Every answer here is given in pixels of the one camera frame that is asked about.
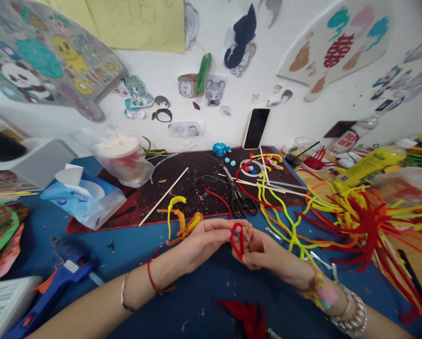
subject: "glue gun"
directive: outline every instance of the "glue gun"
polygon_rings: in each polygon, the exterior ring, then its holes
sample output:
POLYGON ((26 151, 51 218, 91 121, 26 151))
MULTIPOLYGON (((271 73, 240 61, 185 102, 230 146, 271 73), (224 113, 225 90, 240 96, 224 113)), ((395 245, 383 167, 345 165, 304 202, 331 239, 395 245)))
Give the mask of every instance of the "glue gun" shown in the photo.
POLYGON ((51 241, 53 258, 58 261, 54 273, 35 288, 41 293, 37 303, 2 339, 22 339, 38 329, 71 283, 83 281, 89 276, 96 284, 103 284, 93 272, 99 263, 89 260, 86 251, 64 239, 51 238, 51 241))

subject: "panda drawing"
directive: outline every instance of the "panda drawing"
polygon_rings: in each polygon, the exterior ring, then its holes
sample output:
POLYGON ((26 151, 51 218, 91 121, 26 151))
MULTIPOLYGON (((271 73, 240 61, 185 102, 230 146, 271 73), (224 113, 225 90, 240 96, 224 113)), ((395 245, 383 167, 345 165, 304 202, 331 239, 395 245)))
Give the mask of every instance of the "panda drawing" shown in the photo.
POLYGON ((23 93, 26 99, 38 103, 40 99, 54 101, 52 94, 40 83, 27 67, 17 61, 16 63, 0 63, 0 72, 8 81, 23 93))

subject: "hand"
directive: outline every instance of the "hand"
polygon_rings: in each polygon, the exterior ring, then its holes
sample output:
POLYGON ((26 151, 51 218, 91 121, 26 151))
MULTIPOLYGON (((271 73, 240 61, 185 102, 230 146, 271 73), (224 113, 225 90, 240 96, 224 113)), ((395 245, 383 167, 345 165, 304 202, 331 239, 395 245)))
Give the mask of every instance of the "hand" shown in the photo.
POLYGON ((191 273, 213 255, 219 247, 230 240, 231 230, 235 223, 243 226, 244 239, 250 240, 246 230, 251 227, 245 219, 207 219, 200 222, 192 233, 177 247, 179 264, 183 265, 186 273, 191 273))
MULTIPOLYGON (((249 269, 267 268, 299 290, 311 287, 315 276, 311 265, 284 249, 262 231, 249 227, 248 234, 251 236, 249 242, 244 242, 243 263, 249 269)), ((234 250, 233 257, 240 261, 234 250)))

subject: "yellow paper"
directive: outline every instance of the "yellow paper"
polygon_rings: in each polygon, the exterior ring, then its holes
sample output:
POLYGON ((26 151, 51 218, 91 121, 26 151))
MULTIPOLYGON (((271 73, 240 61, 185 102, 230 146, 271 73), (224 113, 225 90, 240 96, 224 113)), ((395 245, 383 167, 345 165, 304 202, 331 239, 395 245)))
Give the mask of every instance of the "yellow paper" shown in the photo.
POLYGON ((85 0, 34 0, 48 5, 57 12, 62 13, 77 24, 80 24, 87 31, 98 37, 98 30, 93 22, 85 0))
POLYGON ((113 48, 184 53, 183 0, 87 0, 99 38, 113 48))

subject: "smartphone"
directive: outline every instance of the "smartphone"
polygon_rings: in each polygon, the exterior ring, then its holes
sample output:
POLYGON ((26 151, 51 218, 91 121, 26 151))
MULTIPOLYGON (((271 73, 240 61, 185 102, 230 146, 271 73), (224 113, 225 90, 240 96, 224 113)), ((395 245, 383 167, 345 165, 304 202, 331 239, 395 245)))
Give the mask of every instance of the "smartphone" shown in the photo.
POLYGON ((270 109, 255 108, 252 110, 245 130, 243 149, 252 150, 260 147, 264 128, 268 121, 270 109))

